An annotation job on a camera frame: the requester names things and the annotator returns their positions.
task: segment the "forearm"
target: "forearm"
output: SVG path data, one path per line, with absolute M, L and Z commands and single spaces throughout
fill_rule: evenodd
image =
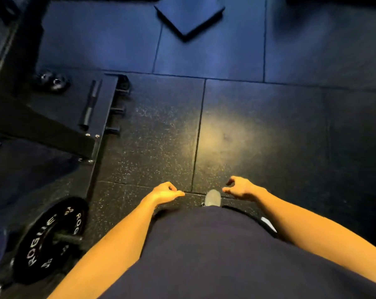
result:
M 140 257 L 155 210 L 143 199 L 76 264 L 48 299 L 96 299 Z
M 257 187 L 254 196 L 284 240 L 376 282 L 376 247 L 368 241 L 263 188 Z

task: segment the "shirt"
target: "shirt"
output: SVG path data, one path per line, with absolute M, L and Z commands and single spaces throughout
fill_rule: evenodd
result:
M 157 220 L 139 261 L 100 298 L 376 298 L 376 283 L 210 206 Z

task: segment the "hand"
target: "hand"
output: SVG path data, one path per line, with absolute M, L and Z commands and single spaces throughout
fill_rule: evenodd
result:
M 154 187 L 153 191 L 144 199 L 151 200 L 157 206 L 162 203 L 173 201 L 181 196 L 185 196 L 185 193 L 177 191 L 177 188 L 170 181 L 167 181 Z
M 267 191 L 266 189 L 256 186 L 250 182 L 250 180 L 239 177 L 231 176 L 227 182 L 227 186 L 235 183 L 232 187 L 224 187 L 223 192 L 227 194 L 232 194 L 235 198 L 250 200 L 251 197 L 256 197 L 260 192 Z

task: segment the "person's right arm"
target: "person's right arm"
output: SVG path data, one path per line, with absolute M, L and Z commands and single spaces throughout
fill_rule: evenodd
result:
M 288 203 L 255 186 L 249 180 L 232 176 L 223 192 L 255 201 L 282 239 L 313 254 L 333 261 L 376 282 L 376 247 L 325 217 Z

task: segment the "person's left hand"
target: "person's left hand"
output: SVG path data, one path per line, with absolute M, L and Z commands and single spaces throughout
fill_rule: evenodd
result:
M 149 193 L 144 199 L 151 200 L 157 206 L 162 203 L 170 202 L 177 197 L 185 196 L 182 191 L 177 191 L 177 188 L 167 181 L 153 188 L 153 191 Z

